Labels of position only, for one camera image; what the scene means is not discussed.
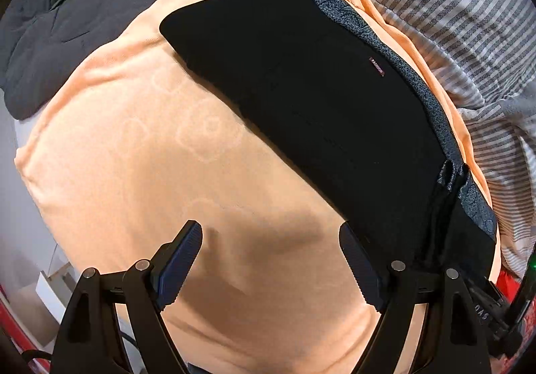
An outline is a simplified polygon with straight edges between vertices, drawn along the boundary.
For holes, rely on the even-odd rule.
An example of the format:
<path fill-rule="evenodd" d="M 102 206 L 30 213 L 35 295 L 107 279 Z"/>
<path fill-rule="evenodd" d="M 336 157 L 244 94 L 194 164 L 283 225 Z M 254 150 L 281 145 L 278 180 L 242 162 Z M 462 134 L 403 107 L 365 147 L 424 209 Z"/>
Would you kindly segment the black pants with patterned waistband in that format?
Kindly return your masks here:
<path fill-rule="evenodd" d="M 495 216 L 445 111 L 344 0 L 203 0 L 160 31 L 385 260 L 489 275 Z"/>

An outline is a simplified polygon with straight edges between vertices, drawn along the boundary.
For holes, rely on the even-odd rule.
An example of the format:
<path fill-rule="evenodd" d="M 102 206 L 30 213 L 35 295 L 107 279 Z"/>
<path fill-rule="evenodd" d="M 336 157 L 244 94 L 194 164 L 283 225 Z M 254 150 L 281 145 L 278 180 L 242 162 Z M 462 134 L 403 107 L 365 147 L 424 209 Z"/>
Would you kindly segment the red embroidered cushion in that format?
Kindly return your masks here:
<path fill-rule="evenodd" d="M 521 283 L 507 269 L 502 268 L 496 281 L 496 286 L 506 300 L 509 301 L 509 303 L 512 303 Z"/>

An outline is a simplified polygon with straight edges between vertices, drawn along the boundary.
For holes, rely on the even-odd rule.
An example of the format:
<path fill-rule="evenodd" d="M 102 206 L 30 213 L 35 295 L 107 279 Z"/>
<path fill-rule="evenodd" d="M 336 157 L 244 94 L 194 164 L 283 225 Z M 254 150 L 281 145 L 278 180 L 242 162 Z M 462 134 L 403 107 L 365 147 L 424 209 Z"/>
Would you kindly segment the white wooden shelf unit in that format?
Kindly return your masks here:
<path fill-rule="evenodd" d="M 56 245 L 48 268 L 39 273 L 36 294 L 58 324 L 62 322 L 79 277 L 79 271 Z"/>

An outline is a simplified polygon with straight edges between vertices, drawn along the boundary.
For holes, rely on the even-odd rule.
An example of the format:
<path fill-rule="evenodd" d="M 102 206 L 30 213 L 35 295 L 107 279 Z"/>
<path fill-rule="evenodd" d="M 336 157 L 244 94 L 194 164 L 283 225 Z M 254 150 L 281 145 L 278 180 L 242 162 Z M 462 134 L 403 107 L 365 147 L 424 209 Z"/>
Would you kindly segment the peach orange blanket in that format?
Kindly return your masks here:
<path fill-rule="evenodd" d="M 201 0 L 157 0 L 90 54 L 15 165 L 74 266 L 123 270 L 183 223 L 203 247 L 164 322 L 216 373 L 346 373 L 379 318 L 338 245 L 341 217 L 158 32 Z"/>

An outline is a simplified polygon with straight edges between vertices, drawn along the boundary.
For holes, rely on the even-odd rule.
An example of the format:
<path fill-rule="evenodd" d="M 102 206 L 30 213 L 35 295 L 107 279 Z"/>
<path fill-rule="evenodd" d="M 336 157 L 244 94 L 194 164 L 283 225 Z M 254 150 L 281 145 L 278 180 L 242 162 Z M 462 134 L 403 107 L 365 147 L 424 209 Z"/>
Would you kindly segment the grey white striped duvet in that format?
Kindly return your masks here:
<path fill-rule="evenodd" d="M 424 79 L 495 216 L 517 274 L 535 242 L 535 6 L 531 0 L 344 0 Z"/>

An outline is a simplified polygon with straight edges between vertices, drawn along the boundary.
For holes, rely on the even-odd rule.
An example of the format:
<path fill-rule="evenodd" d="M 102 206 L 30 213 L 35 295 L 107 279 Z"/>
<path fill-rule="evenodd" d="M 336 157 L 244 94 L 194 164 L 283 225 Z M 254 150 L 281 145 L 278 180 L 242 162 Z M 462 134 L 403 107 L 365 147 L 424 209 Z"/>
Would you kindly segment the dark grey buttoned jacket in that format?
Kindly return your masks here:
<path fill-rule="evenodd" d="M 16 120 L 33 116 L 81 61 L 156 0 L 12 0 L 1 18 L 1 89 Z"/>

